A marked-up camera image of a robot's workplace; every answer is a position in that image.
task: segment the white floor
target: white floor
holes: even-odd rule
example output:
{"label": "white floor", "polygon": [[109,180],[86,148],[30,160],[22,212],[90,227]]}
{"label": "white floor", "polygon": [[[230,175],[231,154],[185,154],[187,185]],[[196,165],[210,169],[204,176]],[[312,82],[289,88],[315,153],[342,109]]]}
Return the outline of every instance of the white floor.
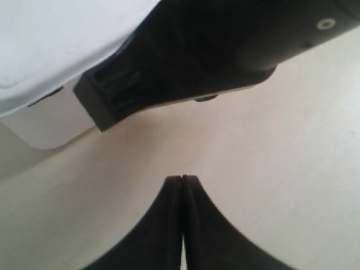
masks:
{"label": "white floor", "polygon": [[0,126],[0,269],[80,269],[185,173],[284,262],[360,269],[359,45],[357,30],[253,89],[143,112],[55,151]]}

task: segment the beige floor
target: beige floor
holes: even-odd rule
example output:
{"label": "beige floor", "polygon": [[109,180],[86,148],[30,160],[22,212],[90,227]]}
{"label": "beige floor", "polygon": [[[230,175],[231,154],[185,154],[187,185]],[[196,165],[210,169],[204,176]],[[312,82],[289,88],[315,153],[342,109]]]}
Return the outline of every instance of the beige floor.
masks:
{"label": "beige floor", "polygon": [[208,103],[143,112],[41,152],[0,126],[0,269],[79,269],[196,174],[225,216],[299,269],[360,269],[360,30]]}

